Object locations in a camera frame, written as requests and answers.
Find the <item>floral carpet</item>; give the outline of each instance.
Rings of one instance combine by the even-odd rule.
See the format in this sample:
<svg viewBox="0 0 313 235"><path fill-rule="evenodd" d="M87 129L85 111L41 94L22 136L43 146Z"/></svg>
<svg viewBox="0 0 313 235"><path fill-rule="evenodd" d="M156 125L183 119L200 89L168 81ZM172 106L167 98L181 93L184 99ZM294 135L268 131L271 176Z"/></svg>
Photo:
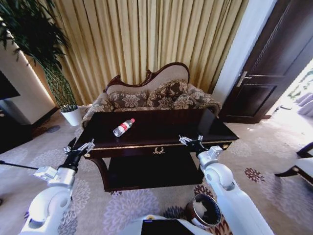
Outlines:
<svg viewBox="0 0 313 235"><path fill-rule="evenodd" d="M313 234L313 187L300 176L274 176L290 168L297 159L296 151L312 141L313 120L292 110L280 110L255 125L227 126L240 139L220 155L220 162L232 170L236 182L254 201L274 233ZM63 147L81 132L80 127L70 126L56 112L34 130L34 140L1 154L0 160L57 167L65 159ZM30 169L0 165L0 235L19 233L31 200L46 188L45 182L33 173ZM147 214L186 218L184 208L196 194L215 197L207 183L104 192L97 167L85 159L81 160L76 176L73 202L59 227L61 235L115 235L132 220ZM215 235L232 234L224 217L208 231Z"/></svg>

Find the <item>black screen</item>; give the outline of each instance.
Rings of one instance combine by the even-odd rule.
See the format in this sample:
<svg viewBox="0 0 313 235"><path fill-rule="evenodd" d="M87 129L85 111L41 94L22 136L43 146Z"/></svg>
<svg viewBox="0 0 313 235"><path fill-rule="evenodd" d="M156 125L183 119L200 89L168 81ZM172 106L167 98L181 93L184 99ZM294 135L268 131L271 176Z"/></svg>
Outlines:
<svg viewBox="0 0 313 235"><path fill-rule="evenodd" d="M19 96L20 94L12 86L9 80L0 71L0 100Z"/></svg>
<svg viewBox="0 0 313 235"><path fill-rule="evenodd" d="M143 220L141 235L193 235L176 219Z"/></svg>

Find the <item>potted plant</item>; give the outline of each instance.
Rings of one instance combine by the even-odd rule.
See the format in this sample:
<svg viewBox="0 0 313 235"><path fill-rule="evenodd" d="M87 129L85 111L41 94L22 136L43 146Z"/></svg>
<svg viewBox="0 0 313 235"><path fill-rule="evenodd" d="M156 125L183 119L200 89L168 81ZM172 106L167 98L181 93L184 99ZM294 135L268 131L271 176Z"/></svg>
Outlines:
<svg viewBox="0 0 313 235"><path fill-rule="evenodd" d="M62 74L58 58L64 56L61 47L68 47L67 38L56 25L52 9L46 0L0 0L0 42L16 43L20 51L42 66L49 88L61 113L71 125L79 125L82 117L68 81Z"/></svg>

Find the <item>sofa armrest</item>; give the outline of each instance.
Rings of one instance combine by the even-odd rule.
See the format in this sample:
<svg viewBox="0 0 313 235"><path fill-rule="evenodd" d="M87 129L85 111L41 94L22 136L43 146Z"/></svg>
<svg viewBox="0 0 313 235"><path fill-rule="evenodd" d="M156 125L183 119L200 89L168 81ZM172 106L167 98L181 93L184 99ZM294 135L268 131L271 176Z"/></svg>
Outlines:
<svg viewBox="0 0 313 235"><path fill-rule="evenodd" d="M94 113L100 112L112 112L114 110L113 105L109 101L107 93L101 93L98 98L92 103L92 106L83 117L81 126L83 129L87 126L88 122L91 120Z"/></svg>
<svg viewBox="0 0 313 235"><path fill-rule="evenodd" d="M207 108L216 116L219 114L222 105L221 103L214 101L210 94L205 93L203 90L196 88L191 84L188 84L187 93L200 103L199 109Z"/></svg>

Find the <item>dark wooden door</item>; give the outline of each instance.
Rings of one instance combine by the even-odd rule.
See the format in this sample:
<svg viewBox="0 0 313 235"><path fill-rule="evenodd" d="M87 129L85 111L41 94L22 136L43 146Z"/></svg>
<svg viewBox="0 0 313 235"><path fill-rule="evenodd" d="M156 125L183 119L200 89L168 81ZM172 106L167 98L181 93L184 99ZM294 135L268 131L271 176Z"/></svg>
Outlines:
<svg viewBox="0 0 313 235"><path fill-rule="evenodd" d="M313 0L278 0L220 119L258 123L312 58Z"/></svg>

